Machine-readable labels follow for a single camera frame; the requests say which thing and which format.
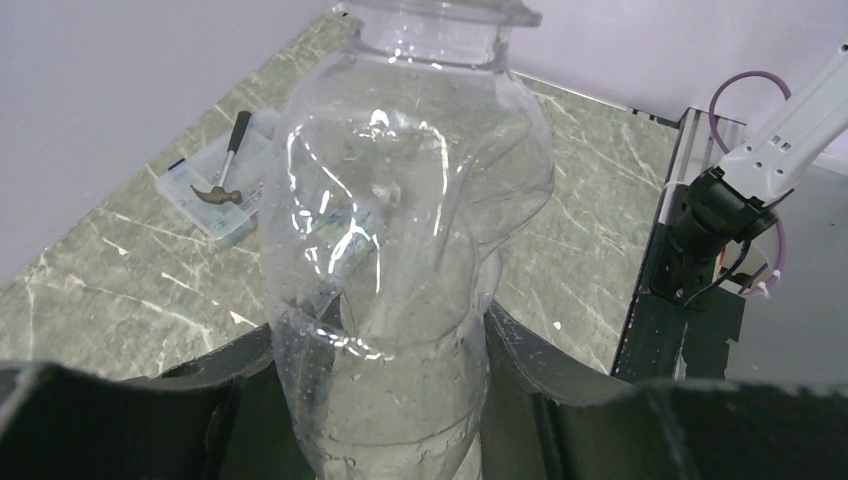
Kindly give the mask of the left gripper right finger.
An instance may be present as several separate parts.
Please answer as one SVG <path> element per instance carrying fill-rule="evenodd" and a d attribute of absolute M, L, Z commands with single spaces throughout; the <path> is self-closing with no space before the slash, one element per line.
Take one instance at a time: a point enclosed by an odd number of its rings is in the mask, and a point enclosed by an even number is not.
<path fill-rule="evenodd" d="M 492 303 L 487 479 L 843 479 L 843 386 L 650 380 L 582 364 Z"/>

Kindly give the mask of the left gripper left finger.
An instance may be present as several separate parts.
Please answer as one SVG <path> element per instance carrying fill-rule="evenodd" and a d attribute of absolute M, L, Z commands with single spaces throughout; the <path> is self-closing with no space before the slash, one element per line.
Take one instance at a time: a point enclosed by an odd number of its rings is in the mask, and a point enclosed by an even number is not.
<path fill-rule="evenodd" d="M 157 377 L 1 365 L 5 479 L 288 479 L 292 431 L 270 330 Z"/>

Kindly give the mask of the clear bottle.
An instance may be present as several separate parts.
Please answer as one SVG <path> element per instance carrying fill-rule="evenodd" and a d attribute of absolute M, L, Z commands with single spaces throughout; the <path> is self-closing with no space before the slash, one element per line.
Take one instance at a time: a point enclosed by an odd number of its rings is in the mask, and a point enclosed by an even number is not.
<path fill-rule="evenodd" d="M 275 364 L 320 479 L 451 479 L 490 381 L 484 312 L 554 186 L 510 70 L 521 1 L 348 1 L 293 90 L 259 214 Z"/>

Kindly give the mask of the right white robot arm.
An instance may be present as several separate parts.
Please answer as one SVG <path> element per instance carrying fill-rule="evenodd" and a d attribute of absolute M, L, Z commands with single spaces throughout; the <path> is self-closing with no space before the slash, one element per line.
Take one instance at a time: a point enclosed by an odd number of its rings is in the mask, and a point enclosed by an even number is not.
<path fill-rule="evenodd" d="M 715 108 L 733 83 L 759 77 L 774 83 L 785 103 L 748 140 L 728 148 L 717 130 Z M 667 227 L 652 293 L 684 308 L 715 290 L 746 259 L 753 241 L 777 224 L 777 204 L 804 172 L 847 129 L 847 46 L 798 92 L 762 70 L 739 73 L 719 86 L 707 110 L 713 140 L 723 155 L 681 187 L 679 215 Z"/>

